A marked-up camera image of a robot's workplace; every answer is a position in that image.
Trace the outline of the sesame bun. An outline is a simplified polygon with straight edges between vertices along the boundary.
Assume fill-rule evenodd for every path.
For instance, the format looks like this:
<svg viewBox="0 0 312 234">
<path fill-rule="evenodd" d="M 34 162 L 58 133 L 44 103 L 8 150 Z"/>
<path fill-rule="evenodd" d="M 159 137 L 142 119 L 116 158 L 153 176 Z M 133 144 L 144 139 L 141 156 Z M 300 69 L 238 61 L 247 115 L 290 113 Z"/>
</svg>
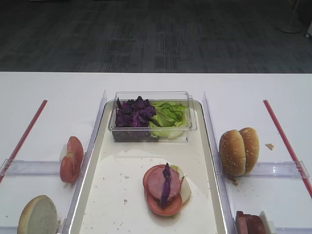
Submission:
<svg viewBox="0 0 312 234">
<path fill-rule="evenodd" d="M 246 127 L 239 131 L 241 134 L 246 154 L 245 175 L 249 174 L 256 165 L 259 157 L 259 139 L 254 128 Z"/>
<path fill-rule="evenodd" d="M 223 170 L 232 176 L 241 176 L 246 169 L 244 141 L 238 130 L 225 132 L 219 141 Z"/>
</svg>

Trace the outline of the green lettuce leaves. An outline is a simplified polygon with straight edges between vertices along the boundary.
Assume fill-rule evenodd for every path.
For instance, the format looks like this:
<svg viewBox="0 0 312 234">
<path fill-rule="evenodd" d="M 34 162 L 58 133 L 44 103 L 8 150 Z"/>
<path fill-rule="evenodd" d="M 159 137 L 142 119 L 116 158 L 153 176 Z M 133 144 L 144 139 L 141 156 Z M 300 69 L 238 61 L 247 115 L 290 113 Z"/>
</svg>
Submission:
<svg viewBox="0 0 312 234">
<path fill-rule="evenodd" d="M 183 134 L 182 129 L 186 126 L 187 106 L 172 101 L 155 101 L 152 106 L 156 110 L 156 115 L 149 123 L 153 137 L 166 137 L 173 139 Z"/>
</svg>

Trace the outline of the tomato slices stack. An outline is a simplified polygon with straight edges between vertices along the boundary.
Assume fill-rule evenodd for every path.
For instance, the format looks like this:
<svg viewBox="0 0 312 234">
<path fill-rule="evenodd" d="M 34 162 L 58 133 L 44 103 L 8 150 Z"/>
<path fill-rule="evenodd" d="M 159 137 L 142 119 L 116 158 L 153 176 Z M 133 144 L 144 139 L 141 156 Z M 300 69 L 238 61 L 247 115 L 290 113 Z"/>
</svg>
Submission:
<svg viewBox="0 0 312 234">
<path fill-rule="evenodd" d="M 84 151 L 80 140 L 71 136 L 67 143 L 67 154 L 60 165 L 60 179 L 65 183 L 74 183 L 80 173 Z"/>
</svg>

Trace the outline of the white onion behind tomato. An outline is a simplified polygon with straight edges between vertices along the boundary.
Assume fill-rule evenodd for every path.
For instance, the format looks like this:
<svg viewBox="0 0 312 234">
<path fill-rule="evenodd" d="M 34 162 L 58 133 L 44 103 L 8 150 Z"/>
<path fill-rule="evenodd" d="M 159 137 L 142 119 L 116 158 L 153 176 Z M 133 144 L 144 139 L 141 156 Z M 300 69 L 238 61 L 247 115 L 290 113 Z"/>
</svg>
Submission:
<svg viewBox="0 0 312 234">
<path fill-rule="evenodd" d="M 64 144 L 62 149 L 61 149 L 61 152 L 60 152 L 60 155 L 59 155 L 59 160 L 60 162 L 62 162 L 63 158 L 67 155 L 67 144 Z"/>
</svg>

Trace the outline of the clear plastic container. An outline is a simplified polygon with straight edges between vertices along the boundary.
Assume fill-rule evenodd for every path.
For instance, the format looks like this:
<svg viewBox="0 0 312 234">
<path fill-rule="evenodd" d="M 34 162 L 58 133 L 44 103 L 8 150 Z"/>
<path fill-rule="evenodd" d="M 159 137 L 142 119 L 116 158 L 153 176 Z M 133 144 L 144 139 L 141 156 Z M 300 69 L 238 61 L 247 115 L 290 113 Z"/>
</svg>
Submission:
<svg viewBox="0 0 312 234">
<path fill-rule="evenodd" d="M 186 126 L 182 129 L 183 134 L 168 139 L 166 137 L 153 137 L 151 131 L 154 128 L 148 127 L 116 127 L 116 111 L 118 109 L 117 99 L 120 102 L 130 99 L 136 100 L 138 96 L 148 99 L 152 105 L 155 101 L 172 101 L 187 106 L 186 109 Z M 192 96 L 186 91 L 164 91 L 164 92 L 117 92 L 113 102 L 110 114 L 108 129 L 111 131 L 115 142 L 161 142 L 161 141 L 188 141 L 191 131 L 197 130 L 195 119 L 195 107 Z"/>
</svg>

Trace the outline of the purple cabbage strip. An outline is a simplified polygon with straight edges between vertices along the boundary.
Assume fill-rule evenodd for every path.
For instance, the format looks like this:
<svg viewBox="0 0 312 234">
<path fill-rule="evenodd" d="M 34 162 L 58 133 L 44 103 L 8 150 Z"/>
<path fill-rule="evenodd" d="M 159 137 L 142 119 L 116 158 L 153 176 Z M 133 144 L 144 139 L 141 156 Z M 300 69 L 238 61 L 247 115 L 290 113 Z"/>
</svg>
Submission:
<svg viewBox="0 0 312 234">
<path fill-rule="evenodd" d="M 161 195 L 160 204 L 161 204 L 162 209 L 165 209 L 167 205 L 167 200 L 171 191 L 171 172 L 170 172 L 170 166 L 168 163 L 166 163 L 165 169 L 163 170 L 163 176 L 165 180 L 163 184 L 163 191 Z"/>
</svg>

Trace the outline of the ham slice on stack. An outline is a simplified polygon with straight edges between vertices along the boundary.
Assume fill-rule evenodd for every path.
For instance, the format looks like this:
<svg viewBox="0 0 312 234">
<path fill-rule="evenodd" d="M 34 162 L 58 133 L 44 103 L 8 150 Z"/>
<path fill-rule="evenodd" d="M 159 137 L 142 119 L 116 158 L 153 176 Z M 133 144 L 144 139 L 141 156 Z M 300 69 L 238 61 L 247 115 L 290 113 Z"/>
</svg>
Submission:
<svg viewBox="0 0 312 234">
<path fill-rule="evenodd" d="M 147 177 L 147 186 L 151 195 L 157 199 L 161 199 L 165 178 L 163 175 L 165 167 L 157 167 L 151 171 Z M 180 193 L 179 173 L 170 168 L 171 184 L 168 200 Z"/>
</svg>

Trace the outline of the right long clear divider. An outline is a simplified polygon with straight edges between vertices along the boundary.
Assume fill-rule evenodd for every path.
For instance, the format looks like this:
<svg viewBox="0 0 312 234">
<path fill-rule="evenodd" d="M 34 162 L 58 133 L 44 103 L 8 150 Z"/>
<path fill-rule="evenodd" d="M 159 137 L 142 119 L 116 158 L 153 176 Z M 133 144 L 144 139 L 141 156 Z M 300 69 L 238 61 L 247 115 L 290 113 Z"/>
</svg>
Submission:
<svg viewBox="0 0 312 234">
<path fill-rule="evenodd" d="M 215 137 L 214 125 L 211 115 L 211 109 L 209 106 L 209 101 L 206 97 L 206 93 L 203 93 L 202 99 L 204 115 L 206 120 L 206 128 L 208 132 L 209 144 L 212 154 L 212 162 L 214 167 L 214 176 L 216 180 L 217 193 L 219 204 L 222 213 L 222 222 L 226 234 L 236 234 L 236 224 L 233 218 L 231 206 L 227 194 L 226 183 L 224 181 L 224 174 L 222 170 L 222 163 L 218 153 L 218 146 Z"/>
</svg>

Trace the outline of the long clear divider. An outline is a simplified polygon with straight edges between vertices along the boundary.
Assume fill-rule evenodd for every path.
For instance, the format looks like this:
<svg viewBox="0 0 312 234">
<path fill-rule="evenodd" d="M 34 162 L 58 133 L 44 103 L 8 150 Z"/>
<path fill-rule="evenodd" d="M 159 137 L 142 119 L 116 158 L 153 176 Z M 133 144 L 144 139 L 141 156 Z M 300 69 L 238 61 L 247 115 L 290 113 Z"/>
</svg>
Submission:
<svg viewBox="0 0 312 234">
<path fill-rule="evenodd" d="M 77 212 L 79 199 L 81 198 L 82 187 L 83 187 L 84 182 L 86 180 L 86 174 L 87 174 L 88 167 L 89 167 L 89 164 L 91 161 L 92 152 L 94 149 L 94 145 L 95 145 L 96 137 L 97 137 L 98 130 L 100 127 L 100 122 L 102 119 L 103 110 L 104 110 L 104 106 L 106 104 L 106 101 L 107 101 L 107 96 L 106 96 L 106 92 L 104 91 L 100 105 L 99 105 L 97 118 L 96 118 L 96 121 L 94 124 L 94 128 L 93 128 L 93 131 L 91 134 L 91 138 L 90 138 L 90 141 L 89 141 L 89 144 L 87 147 L 87 151 L 86 151 L 86 154 L 84 156 L 84 159 L 83 159 L 83 162 L 82 162 L 82 165 L 80 168 L 80 174 L 79 174 L 79 177 L 78 177 L 77 182 L 76 182 L 72 201 L 71 201 L 70 206 L 69 206 L 69 211 L 68 211 L 67 217 L 65 218 L 65 220 L 63 222 L 63 226 L 62 226 L 62 229 L 60 231 L 60 234 L 69 234 L 73 228 L 74 217 L 75 217 L 75 214 Z"/>
<path fill-rule="evenodd" d="M 222 213 L 222 222 L 226 234 L 236 234 L 236 224 L 233 218 L 231 206 L 227 194 L 226 183 L 224 181 L 224 174 L 222 170 L 222 163 L 218 153 L 218 146 L 215 137 L 214 125 L 211 115 L 211 109 L 209 106 L 209 101 L 206 97 L 206 93 L 203 93 L 202 99 L 204 115 L 206 120 L 206 128 L 208 132 L 209 144 L 212 154 L 212 162 L 214 167 L 214 176 L 216 180 L 217 193 L 219 204 Z"/>
</svg>

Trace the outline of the left long clear divider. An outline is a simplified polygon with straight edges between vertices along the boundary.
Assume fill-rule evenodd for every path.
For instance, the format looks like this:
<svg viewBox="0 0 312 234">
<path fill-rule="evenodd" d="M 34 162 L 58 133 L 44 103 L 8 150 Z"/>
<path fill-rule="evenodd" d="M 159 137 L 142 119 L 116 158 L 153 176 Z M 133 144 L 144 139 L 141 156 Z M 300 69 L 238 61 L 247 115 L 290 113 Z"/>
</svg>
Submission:
<svg viewBox="0 0 312 234">
<path fill-rule="evenodd" d="M 94 145 L 95 145 L 96 137 L 97 137 L 98 130 L 100 127 L 100 122 L 102 119 L 103 110 L 104 110 L 104 106 L 106 104 L 106 101 L 107 101 L 107 96 L 106 96 L 106 92 L 104 91 L 100 105 L 99 105 L 97 118 L 96 118 L 96 121 L 94 124 L 94 128 L 93 128 L 93 131 L 91 134 L 91 138 L 90 138 L 90 141 L 89 141 L 89 144 L 87 147 L 87 151 L 86 151 L 86 154 L 84 156 L 84 159 L 83 159 L 83 162 L 82 162 L 82 165 L 80 168 L 80 174 L 79 174 L 79 177 L 78 177 L 77 182 L 76 182 L 72 201 L 71 201 L 70 206 L 69 206 L 69 211 L 68 211 L 67 217 L 65 218 L 65 220 L 63 222 L 63 226 L 62 226 L 62 229 L 60 231 L 60 234 L 69 234 L 73 228 L 74 217 L 75 217 L 75 214 L 77 212 L 79 199 L 81 198 L 82 187 L 83 187 L 84 182 L 86 180 L 86 174 L 87 174 L 88 167 L 89 167 L 89 164 L 91 161 L 92 152 L 94 149 Z"/>
</svg>

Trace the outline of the upper right clear holder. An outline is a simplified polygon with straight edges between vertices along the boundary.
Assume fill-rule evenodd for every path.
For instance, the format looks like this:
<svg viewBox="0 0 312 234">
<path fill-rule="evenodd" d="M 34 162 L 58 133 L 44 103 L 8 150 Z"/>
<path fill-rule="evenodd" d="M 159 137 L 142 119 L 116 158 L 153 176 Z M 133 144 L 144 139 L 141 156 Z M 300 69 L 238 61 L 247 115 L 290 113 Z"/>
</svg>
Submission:
<svg viewBox="0 0 312 234">
<path fill-rule="evenodd" d="M 248 176 L 296 179 L 310 177 L 302 161 L 259 162 Z"/>
</svg>

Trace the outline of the clear holder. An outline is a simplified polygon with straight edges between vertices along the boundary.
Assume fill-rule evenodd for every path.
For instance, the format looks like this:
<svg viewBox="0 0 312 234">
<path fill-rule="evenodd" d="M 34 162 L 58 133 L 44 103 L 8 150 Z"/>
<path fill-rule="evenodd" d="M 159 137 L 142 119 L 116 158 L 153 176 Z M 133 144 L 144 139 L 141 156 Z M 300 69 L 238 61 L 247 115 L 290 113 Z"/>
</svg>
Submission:
<svg viewBox="0 0 312 234">
<path fill-rule="evenodd" d="M 312 234 L 312 228 L 281 228 L 276 227 L 277 234 Z"/>
<path fill-rule="evenodd" d="M 302 161 L 259 162 L 248 176 L 296 179 L 310 177 Z"/>
<path fill-rule="evenodd" d="M 6 159 L 0 167 L 1 176 L 58 176 L 59 161 L 26 161 Z"/>
</svg>

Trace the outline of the upper left clear holder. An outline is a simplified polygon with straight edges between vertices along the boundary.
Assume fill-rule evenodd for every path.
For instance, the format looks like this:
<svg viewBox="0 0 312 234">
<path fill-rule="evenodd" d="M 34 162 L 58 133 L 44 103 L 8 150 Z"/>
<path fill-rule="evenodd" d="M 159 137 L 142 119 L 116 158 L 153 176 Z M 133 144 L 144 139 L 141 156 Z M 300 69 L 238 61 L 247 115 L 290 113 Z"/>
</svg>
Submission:
<svg viewBox="0 0 312 234">
<path fill-rule="evenodd" d="M 58 176 L 59 161 L 26 161 L 6 159 L 0 167 L 1 176 Z"/>
</svg>

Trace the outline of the bun bottom half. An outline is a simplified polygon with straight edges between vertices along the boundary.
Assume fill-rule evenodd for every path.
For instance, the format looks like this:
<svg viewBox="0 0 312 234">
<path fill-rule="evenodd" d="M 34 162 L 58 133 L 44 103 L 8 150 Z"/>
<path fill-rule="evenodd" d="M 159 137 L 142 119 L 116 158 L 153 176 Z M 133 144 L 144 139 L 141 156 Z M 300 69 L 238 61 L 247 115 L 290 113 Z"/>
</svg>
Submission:
<svg viewBox="0 0 312 234">
<path fill-rule="evenodd" d="M 54 202 L 46 195 L 39 195 L 24 207 L 20 218 L 18 234 L 56 234 L 58 216 Z"/>
</svg>

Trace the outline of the lower right clear holder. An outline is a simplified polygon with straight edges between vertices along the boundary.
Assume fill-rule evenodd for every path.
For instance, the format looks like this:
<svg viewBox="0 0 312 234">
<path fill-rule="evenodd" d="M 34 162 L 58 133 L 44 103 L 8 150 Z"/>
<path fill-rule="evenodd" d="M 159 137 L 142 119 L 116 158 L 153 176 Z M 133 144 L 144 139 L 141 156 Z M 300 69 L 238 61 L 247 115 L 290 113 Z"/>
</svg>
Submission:
<svg viewBox="0 0 312 234">
<path fill-rule="evenodd" d="M 277 234 L 312 234 L 312 228 L 281 228 L 276 227 Z"/>
</svg>

